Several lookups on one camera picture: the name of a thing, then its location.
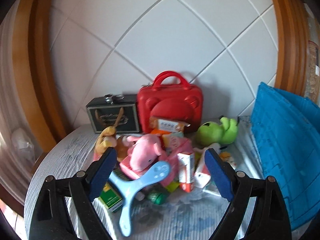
green box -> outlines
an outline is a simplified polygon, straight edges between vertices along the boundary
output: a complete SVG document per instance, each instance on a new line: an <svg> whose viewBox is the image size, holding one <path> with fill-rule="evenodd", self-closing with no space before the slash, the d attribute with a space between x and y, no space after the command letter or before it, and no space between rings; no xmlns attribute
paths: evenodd
<svg viewBox="0 0 320 240"><path fill-rule="evenodd" d="M119 194L110 186L109 183L106 183L103 187L99 200L111 212L119 209L122 206L123 201L122 197L119 196Z"/></svg>

green plush toy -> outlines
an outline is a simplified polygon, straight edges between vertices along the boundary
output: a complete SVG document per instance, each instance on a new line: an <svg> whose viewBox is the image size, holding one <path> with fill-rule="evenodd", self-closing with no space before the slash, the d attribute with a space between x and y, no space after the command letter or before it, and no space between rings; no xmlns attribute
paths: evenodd
<svg viewBox="0 0 320 240"><path fill-rule="evenodd" d="M216 122L206 122L201 125L196 134L197 143L204 147L212 143L233 143L238 134L238 122L227 117L220 118L221 125Z"/></svg>

white and orange box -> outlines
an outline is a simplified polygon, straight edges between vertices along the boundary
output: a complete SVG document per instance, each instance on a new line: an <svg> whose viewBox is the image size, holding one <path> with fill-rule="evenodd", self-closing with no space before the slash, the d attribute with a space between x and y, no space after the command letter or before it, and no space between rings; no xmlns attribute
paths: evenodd
<svg viewBox="0 0 320 240"><path fill-rule="evenodd" d="M195 182L195 154L182 152L178 153L177 156L180 188L186 192L191 192Z"/></svg>

black gift box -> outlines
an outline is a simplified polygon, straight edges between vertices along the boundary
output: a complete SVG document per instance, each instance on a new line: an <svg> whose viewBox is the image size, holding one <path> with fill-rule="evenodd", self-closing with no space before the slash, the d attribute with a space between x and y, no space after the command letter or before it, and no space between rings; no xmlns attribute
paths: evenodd
<svg viewBox="0 0 320 240"><path fill-rule="evenodd" d="M137 113L137 95L105 95L94 98L87 104L87 112L95 133L101 133L106 127L114 125L121 107L124 109L117 126L118 133L139 133L140 125Z"/></svg>

red suitcase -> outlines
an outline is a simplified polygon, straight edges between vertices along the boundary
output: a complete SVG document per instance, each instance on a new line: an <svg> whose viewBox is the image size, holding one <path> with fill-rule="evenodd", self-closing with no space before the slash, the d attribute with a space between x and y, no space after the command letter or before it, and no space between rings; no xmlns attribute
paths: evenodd
<svg viewBox="0 0 320 240"><path fill-rule="evenodd" d="M168 77L177 77L180 84L161 84ZM184 121L190 124L185 132L194 132L201 124L203 95L179 73L164 71L153 84L142 87L137 95L139 119L143 132L150 133L151 116Z"/></svg>

